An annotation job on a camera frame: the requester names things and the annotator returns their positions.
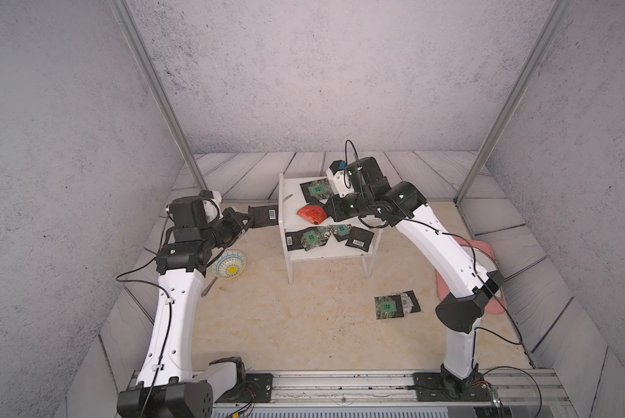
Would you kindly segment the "green tea bag top shelf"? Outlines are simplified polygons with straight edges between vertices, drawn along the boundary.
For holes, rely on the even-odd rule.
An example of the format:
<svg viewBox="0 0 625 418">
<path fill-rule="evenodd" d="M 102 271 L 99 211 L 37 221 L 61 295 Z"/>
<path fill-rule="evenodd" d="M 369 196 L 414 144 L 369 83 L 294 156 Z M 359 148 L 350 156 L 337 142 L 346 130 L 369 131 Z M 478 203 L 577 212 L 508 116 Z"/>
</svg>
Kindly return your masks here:
<svg viewBox="0 0 625 418">
<path fill-rule="evenodd" d="M 300 188 L 307 203 L 328 200 L 335 195 L 328 179 L 314 179 L 302 183 Z"/>
</svg>

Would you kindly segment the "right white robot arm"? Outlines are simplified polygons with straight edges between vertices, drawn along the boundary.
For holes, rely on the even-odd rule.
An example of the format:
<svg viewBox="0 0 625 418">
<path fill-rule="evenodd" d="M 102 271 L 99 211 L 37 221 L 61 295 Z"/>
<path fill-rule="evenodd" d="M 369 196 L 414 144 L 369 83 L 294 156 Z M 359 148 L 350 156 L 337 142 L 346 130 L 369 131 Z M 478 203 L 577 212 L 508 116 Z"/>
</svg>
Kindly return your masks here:
<svg viewBox="0 0 625 418">
<path fill-rule="evenodd" d="M 331 180 L 334 195 L 327 202 L 335 220 L 373 216 L 406 236 L 445 280 L 449 293 L 435 313 L 447 329 L 444 362 L 436 391 L 453 401 L 472 393 L 483 380 L 475 358 L 477 329 L 488 303 L 504 282 L 498 271 L 487 271 L 441 226 L 416 187 L 406 181 L 390 186 L 386 179 L 363 186 Z"/>
</svg>

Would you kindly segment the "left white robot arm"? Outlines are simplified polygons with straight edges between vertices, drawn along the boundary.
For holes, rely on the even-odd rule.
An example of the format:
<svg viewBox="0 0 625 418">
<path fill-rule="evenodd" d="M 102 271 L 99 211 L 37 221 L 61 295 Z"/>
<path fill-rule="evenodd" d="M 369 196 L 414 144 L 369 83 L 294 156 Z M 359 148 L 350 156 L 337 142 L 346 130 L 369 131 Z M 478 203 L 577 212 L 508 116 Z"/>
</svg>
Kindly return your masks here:
<svg viewBox="0 0 625 418">
<path fill-rule="evenodd" d="M 173 200 L 173 225 L 162 237 L 152 263 L 158 301 L 150 344 L 134 388 L 118 395 L 121 417 L 210 417 L 223 395 L 244 390 L 246 372 L 239 357 L 216 360 L 199 374 L 192 366 L 191 343 L 197 301 L 205 274 L 223 251 L 249 229 L 251 218 L 221 209 L 218 192 Z"/>
</svg>

